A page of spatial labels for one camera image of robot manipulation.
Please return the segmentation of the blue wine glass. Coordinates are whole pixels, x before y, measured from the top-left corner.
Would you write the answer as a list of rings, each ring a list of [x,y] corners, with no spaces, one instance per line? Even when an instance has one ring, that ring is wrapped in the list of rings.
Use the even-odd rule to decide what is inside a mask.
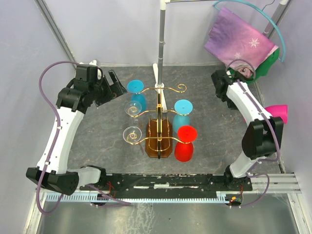
[[[193,105],[189,100],[180,99],[174,105],[177,114],[173,120],[173,130],[177,133],[179,128],[185,125],[191,125],[189,114],[193,110]]]
[[[135,79],[127,84],[127,90],[132,93],[131,101],[137,101],[141,104],[141,111],[147,108],[146,98],[144,94],[140,94],[144,89],[144,84],[141,80]]]

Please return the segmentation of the magenta wine glass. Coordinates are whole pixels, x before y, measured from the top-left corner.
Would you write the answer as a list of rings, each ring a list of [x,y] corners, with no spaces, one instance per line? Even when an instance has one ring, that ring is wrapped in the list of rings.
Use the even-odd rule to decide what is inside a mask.
[[[284,124],[288,123],[288,105],[272,105],[268,107],[262,107],[256,108],[252,107],[248,111],[241,111],[241,114],[244,117],[245,122],[247,125],[249,125],[250,122],[258,119],[258,120],[264,120],[261,113],[263,113],[268,119],[270,117],[280,117],[283,120]]]

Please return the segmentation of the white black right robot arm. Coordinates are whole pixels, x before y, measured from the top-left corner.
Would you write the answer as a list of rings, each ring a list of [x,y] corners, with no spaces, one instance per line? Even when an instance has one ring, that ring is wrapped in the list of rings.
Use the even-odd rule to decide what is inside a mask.
[[[268,161],[267,157],[274,153],[280,155],[284,121],[261,106],[240,73],[231,75],[217,70],[211,78],[216,96],[227,103],[229,109],[238,110],[247,124],[241,141],[242,152],[224,172],[223,185],[233,191],[257,163]]]

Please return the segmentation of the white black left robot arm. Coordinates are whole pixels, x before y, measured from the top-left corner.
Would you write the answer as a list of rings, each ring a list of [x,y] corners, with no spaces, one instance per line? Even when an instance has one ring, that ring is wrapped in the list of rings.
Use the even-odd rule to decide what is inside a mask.
[[[26,177],[39,188],[63,195],[72,195],[81,186],[91,184],[96,190],[106,188],[108,179],[104,168],[85,166],[75,170],[67,167],[70,149],[87,109],[101,106],[125,93],[114,70],[108,72],[109,84],[102,69],[93,64],[78,64],[75,77],[58,93],[54,125],[46,148],[36,167],[26,171]]]

